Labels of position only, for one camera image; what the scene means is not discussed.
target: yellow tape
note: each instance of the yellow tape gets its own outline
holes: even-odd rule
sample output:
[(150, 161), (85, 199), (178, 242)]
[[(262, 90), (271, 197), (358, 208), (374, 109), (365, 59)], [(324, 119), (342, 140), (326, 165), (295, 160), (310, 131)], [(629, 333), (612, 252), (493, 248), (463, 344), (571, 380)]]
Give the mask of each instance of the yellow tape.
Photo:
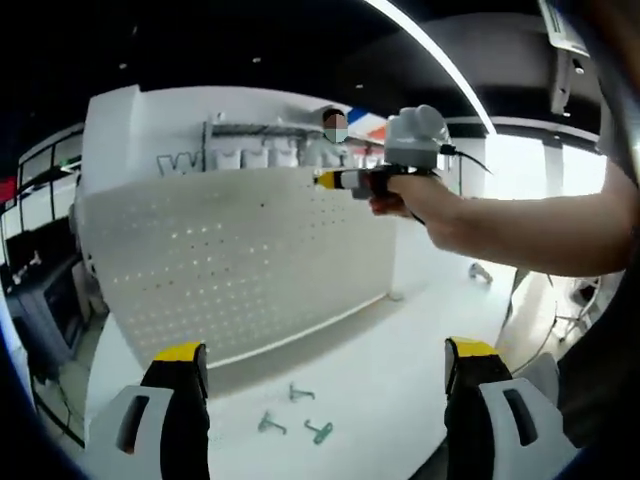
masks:
[(336, 188), (335, 172), (326, 172), (316, 177), (316, 183), (324, 188), (334, 190)]
[(175, 347), (167, 348), (158, 353), (153, 361), (161, 362), (192, 362), (196, 353), (196, 349), (201, 345), (200, 342), (189, 342)]
[(484, 342), (478, 342), (462, 337), (451, 337), (450, 340), (455, 344), (458, 351), (458, 357), (485, 357), (488, 355), (498, 355), (495, 348)]

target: white pillar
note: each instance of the white pillar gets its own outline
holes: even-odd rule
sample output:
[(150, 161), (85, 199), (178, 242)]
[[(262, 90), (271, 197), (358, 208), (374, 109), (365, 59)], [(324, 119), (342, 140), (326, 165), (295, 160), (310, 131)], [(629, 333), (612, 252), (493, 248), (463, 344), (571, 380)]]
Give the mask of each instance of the white pillar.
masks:
[(131, 131), (135, 128), (137, 85), (93, 97), (89, 102), (82, 141), (82, 185), (85, 195), (128, 181)]
[[(455, 138), (453, 144), (459, 151), (471, 155), (483, 165), (487, 164), (486, 140), (484, 138)], [(460, 165), (462, 167), (462, 192), (459, 193), (464, 197), (483, 197), (485, 192), (484, 177), (487, 173), (468, 158), (462, 158)]]
[(547, 176), (547, 197), (564, 194), (564, 162), (562, 145), (545, 145), (544, 162)]

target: metal hook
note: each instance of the metal hook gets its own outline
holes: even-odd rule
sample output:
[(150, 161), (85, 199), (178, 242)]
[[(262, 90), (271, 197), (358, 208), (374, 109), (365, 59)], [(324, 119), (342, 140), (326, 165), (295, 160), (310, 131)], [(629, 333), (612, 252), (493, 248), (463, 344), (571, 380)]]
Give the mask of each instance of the metal hook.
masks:
[(300, 397), (311, 397), (313, 400), (316, 399), (316, 394), (313, 392), (305, 392), (303, 390), (296, 390), (293, 386), (293, 383), (289, 385), (289, 400), (295, 402), (296, 399)]
[(287, 434), (287, 429), (285, 427), (283, 427), (282, 425), (278, 425), (271, 420), (271, 413), (269, 413), (268, 411), (264, 412), (264, 416), (262, 417), (262, 420), (260, 420), (260, 424), (258, 425), (258, 431), (264, 432), (271, 427), (275, 427), (281, 430), (283, 435)]
[(306, 420), (304, 422), (304, 426), (309, 430), (313, 430), (316, 432), (316, 436), (313, 439), (313, 443), (316, 445), (320, 445), (325, 439), (329, 436), (329, 434), (333, 431), (333, 423), (329, 422), (322, 428), (315, 428), (311, 426), (311, 420)]

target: human arm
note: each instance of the human arm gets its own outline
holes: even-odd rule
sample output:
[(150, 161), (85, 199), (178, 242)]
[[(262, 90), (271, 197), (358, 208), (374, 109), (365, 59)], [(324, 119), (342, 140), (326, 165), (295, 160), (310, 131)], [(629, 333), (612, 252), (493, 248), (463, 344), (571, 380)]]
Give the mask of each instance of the human arm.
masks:
[(393, 177), (389, 190), (425, 222), (438, 248), (553, 275), (625, 268), (639, 218), (638, 190), (611, 162), (603, 191), (579, 197), (464, 199), (416, 176)]

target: ceiling light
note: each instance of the ceiling light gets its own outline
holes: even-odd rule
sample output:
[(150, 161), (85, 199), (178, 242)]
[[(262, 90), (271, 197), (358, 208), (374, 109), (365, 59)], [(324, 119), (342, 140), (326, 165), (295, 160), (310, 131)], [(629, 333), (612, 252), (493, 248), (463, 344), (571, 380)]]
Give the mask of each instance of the ceiling light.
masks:
[(578, 61), (577, 58), (573, 59), (573, 68), (575, 69), (578, 75), (584, 75), (584, 68), (582, 67), (582, 64)]
[(376, 8), (378, 11), (386, 15), (390, 20), (394, 21), (405, 32), (411, 35), (425, 50), (427, 50), (433, 58), (435, 58), (440, 66), (449, 74), (453, 81), (458, 85), (458, 88), (462, 90), (462, 93), (474, 108), (480, 120), (484, 124), (484, 128), (490, 134), (496, 134), (496, 128), (491, 123), (491, 119), (487, 114), (487, 111), (480, 103), (480, 99), (473, 91), (469, 82), (462, 76), (460, 70), (455, 66), (446, 53), (434, 42), (429, 35), (425, 33), (422, 28), (418, 26), (411, 18), (405, 13), (400, 11), (395, 5), (388, 0), (365, 0), (369, 5)]

